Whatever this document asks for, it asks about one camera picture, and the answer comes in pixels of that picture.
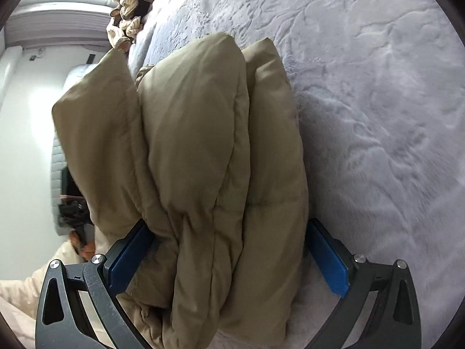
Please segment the person's left hand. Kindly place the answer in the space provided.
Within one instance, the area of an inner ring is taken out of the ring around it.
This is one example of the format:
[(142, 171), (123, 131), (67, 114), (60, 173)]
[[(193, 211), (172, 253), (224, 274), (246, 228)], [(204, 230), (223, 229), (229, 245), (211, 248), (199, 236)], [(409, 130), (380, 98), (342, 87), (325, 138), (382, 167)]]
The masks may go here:
[(80, 237), (76, 231), (71, 231), (69, 234), (69, 240), (75, 250), (75, 252), (85, 261), (90, 261), (95, 255), (95, 243), (93, 240), (88, 240), (86, 244), (82, 244)]

